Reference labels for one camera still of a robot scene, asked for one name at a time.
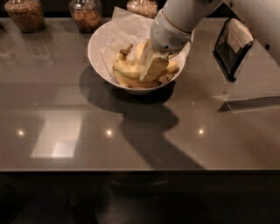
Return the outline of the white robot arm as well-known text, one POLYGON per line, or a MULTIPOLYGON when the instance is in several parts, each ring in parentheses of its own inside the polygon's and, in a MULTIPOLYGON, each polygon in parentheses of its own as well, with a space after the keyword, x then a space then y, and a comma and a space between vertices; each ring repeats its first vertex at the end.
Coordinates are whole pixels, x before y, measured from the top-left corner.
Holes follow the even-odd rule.
POLYGON ((280 65, 280 0, 167 0, 151 24, 150 49, 168 54, 181 52, 200 21, 221 4, 245 23, 280 65))

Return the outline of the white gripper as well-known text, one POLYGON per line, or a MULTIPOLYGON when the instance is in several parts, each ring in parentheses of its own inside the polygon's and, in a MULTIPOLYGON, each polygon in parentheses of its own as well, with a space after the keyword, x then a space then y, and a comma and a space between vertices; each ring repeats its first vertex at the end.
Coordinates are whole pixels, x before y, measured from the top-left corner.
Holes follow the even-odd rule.
POLYGON ((160 10, 150 27, 150 45, 146 47, 138 61, 144 70, 140 75, 140 81, 152 82, 168 66, 169 61, 162 58, 152 58, 154 50, 161 53, 179 53, 191 40, 190 32, 183 32, 174 26, 164 12, 160 10))

